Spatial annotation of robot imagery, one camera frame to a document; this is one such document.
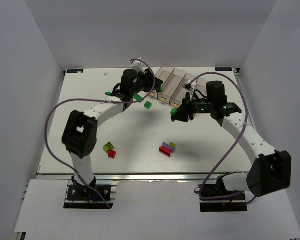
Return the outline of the green long brick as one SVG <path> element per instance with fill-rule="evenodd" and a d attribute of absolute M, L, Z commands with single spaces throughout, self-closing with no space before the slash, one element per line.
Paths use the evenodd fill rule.
<path fill-rule="evenodd" d="M 172 109 L 170 112 L 170 116 L 172 117 L 174 114 L 177 113 L 177 111 L 178 111 L 177 109 Z"/>

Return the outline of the green 2x2 brick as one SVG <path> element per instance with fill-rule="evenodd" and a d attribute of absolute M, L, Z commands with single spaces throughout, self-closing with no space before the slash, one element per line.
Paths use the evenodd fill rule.
<path fill-rule="evenodd" d="M 146 101 L 144 103 L 144 107 L 147 108 L 147 109 L 150 109 L 152 107 L 152 103 L 150 101 Z"/>
<path fill-rule="evenodd" d="M 156 89 L 156 92 L 157 92 L 157 93 L 161 93 L 162 91 L 163 91 L 162 86 L 159 86 L 159 87 Z"/>

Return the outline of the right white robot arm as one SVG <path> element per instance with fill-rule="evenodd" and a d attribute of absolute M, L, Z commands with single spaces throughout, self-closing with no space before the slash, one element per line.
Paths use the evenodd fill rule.
<path fill-rule="evenodd" d="M 187 123 L 197 114 L 209 114 L 212 119 L 232 135 L 235 145 L 240 145 L 251 161 L 248 173 L 226 173 L 217 178 L 214 189 L 204 184 L 199 196 L 204 201 L 234 198 L 243 192 L 262 197 L 291 185 L 292 157 L 267 143 L 256 130 L 247 124 L 242 110 L 228 102 L 225 86 L 221 81 L 206 84 L 207 95 L 198 98 L 196 91 L 187 93 L 179 108 L 172 110 L 171 120 Z"/>

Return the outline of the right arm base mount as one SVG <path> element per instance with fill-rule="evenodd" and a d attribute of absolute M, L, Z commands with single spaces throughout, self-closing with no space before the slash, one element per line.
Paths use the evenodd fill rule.
<path fill-rule="evenodd" d="M 201 184 L 194 189 L 200 197 L 206 198 L 199 203 L 201 213 L 247 212 L 246 195 L 236 190 L 226 190 L 223 182 L 228 174 L 218 176 L 215 183 L 205 184 L 200 193 Z"/>

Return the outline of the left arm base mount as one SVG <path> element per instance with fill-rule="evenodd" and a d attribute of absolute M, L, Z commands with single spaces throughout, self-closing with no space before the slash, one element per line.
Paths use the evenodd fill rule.
<path fill-rule="evenodd" d="M 68 181 L 64 198 L 64 209 L 81 210 L 110 210 L 116 198 L 117 186 L 113 183 L 96 183 L 94 180 L 91 187 L 94 187 L 102 197 L 94 190 L 85 185 L 75 183 L 75 177 L 72 176 Z"/>

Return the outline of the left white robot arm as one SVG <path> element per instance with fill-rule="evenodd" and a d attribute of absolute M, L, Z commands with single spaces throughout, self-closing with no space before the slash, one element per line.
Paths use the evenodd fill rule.
<path fill-rule="evenodd" d="M 150 93 L 160 89 L 163 84 L 148 68 L 128 68 L 123 71 L 120 82 L 115 85 L 105 103 L 86 111 L 74 110 L 70 113 L 61 141 L 69 152 L 75 169 L 72 178 L 74 185 L 96 185 L 91 153 L 97 144 L 98 128 L 126 111 L 140 92 Z"/>

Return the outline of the green 2x3 brick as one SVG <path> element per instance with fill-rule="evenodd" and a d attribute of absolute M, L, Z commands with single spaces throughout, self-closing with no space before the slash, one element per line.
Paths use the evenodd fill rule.
<path fill-rule="evenodd" d="M 143 101 L 143 98 L 139 94 L 135 94 L 133 96 L 133 98 L 135 101 L 140 102 L 140 103 Z"/>

